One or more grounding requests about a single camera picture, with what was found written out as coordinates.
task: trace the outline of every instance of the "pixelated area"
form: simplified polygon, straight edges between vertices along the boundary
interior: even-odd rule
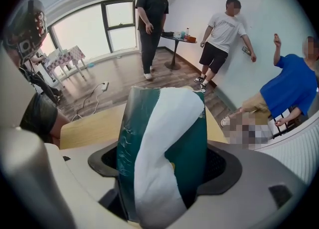
[[[229,144],[249,149],[258,148],[272,138],[272,132],[267,124],[256,124],[254,113],[232,117],[229,125],[224,127],[224,134]]]

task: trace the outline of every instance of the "black polo shirt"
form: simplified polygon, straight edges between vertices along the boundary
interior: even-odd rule
[[[161,31],[161,21],[164,14],[168,14],[168,0],[137,0],[135,8],[142,7],[150,23],[154,27],[154,31]],[[140,31],[145,31],[145,23],[139,17]]]

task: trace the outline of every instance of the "table with checkered tablecloth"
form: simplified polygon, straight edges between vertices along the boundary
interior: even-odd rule
[[[78,67],[78,64],[79,64],[79,60],[81,60],[83,66],[86,68],[85,63],[83,62],[84,58],[85,58],[85,55],[83,54],[81,49],[79,49],[78,46],[75,46],[67,50],[66,52],[62,53],[61,55],[59,55],[56,59],[52,60],[50,62],[50,65],[48,65],[46,68],[48,69],[49,74],[51,76],[54,76],[61,83],[61,81],[58,79],[58,77],[56,76],[54,72],[55,68],[60,66],[64,74],[68,77],[67,73],[63,70],[63,67],[72,61],[73,65],[76,67],[78,72],[83,77],[84,75],[82,71],[80,70],[80,68]]]

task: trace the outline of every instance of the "wooden floor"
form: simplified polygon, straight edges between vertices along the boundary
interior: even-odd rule
[[[93,89],[104,81],[109,82],[108,90],[101,91],[101,85],[95,90],[91,98],[85,101],[84,108],[79,111],[79,115],[88,116],[93,113],[96,106],[96,95],[99,96],[99,105],[96,112],[106,110],[113,106],[123,104],[128,99],[131,86],[156,88],[156,87],[183,87],[191,86],[194,90],[199,90],[199,83],[194,82],[198,73],[184,62],[177,60],[181,69],[172,71],[164,66],[164,62],[170,61],[172,54],[165,49],[157,50],[153,66],[155,79],[148,81],[143,76],[141,55],[133,54],[122,58],[109,59],[96,64],[92,68],[83,70],[85,79],[79,73],[70,76],[63,81],[65,88],[64,97],[58,108],[71,120],[78,109],[82,108],[83,101]],[[230,110],[214,93],[213,88],[207,85],[205,94],[205,104],[219,123],[225,116],[230,114]]]

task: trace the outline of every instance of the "power cord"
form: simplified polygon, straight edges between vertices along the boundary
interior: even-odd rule
[[[79,111],[84,108],[84,103],[85,103],[85,101],[86,101],[87,99],[89,99],[89,98],[93,95],[94,91],[98,88],[99,85],[104,85],[104,84],[105,84],[104,82],[98,84],[98,85],[93,89],[92,93],[91,93],[87,98],[85,98],[85,100],[83,101],[82,108],[79,108],[79,109],[77,110],[76,115],[73,117],[73,119],[71,120],[71,122],[73,122],[73,120],[74,120],[76,117],[77,117],[77,119],[79,119],[79,117],[80,117],[80,118],[83,118],[82,116],[79,115]],[[98,97],[99,97],[101,94],[102,94],[102,93],[100,93],[99,95],[97,95],[97,96],[95,97],[97,103],[96,103],[94,112],[93,112],[91,115],[93,115],[93,114],[96,112],[96,109],[97,109],[97,107],[98,107],[98,105],[99,105]]]

